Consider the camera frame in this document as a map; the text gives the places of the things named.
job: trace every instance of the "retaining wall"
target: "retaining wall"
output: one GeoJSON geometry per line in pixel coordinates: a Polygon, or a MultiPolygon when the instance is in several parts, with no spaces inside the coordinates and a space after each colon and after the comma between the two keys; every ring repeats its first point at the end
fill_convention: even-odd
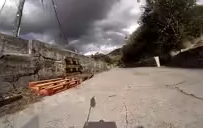
{"type": "Polygon", "coordinates": [[[86,72],[101,72],[109,68],[102,61],[55,45],[0,34],[0,93],[15,87],[28,87],[29,81],[66,75],[66,57],[78,58],[86,72]]]}

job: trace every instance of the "dark cloud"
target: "dark cloud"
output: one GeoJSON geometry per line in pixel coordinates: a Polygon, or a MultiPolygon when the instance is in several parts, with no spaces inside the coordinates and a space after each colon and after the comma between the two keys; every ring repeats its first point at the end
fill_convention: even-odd
{"type": "MultiPolygon", "coordinates": [[[[0,0],[0,9],[5,0],[0,0]]],[[[7,0],[0,17],[0,32],[12,34],[19,0],[7,0]]],[[[21,37],[64,45],[51,0],[26,0],[21,37]]],[[[66,48],[80,53],[109,52],[125,44],[138,25],[142,6],[137,0],[55,0],[66,48]]]]}

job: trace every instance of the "road curve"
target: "road curve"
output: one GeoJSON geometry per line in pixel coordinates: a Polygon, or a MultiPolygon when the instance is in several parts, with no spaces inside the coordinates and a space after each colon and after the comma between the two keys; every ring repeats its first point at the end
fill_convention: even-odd
{"type": "Polygon", "coordinates": [[[0,125],[5,128],[202,128],[203,70],[112,69],[77,88],[2,117],[0,125]]]}

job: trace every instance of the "tree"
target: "tree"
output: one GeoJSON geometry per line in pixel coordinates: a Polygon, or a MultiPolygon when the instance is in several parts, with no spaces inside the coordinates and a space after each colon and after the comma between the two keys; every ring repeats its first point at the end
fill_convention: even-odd
{"type": "Polygon", "coordinates": [[[196,0],[146,0],[141,25],[123,47],[122,60],[138,61],[183,48],[203,33],[203,6],[196,0]]]}

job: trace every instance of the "white post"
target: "white post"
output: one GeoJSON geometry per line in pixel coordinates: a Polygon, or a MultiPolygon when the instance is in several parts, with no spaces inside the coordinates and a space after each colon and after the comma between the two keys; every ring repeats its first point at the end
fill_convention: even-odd
{"type": "Polygon", "coordinates": [[[156,56],[156,57],[155,57],[155,62],[156,62],[157,67],[160,67],[160,66],[161,66],[161,65],[160,65],[159,56],[156,56]]]}

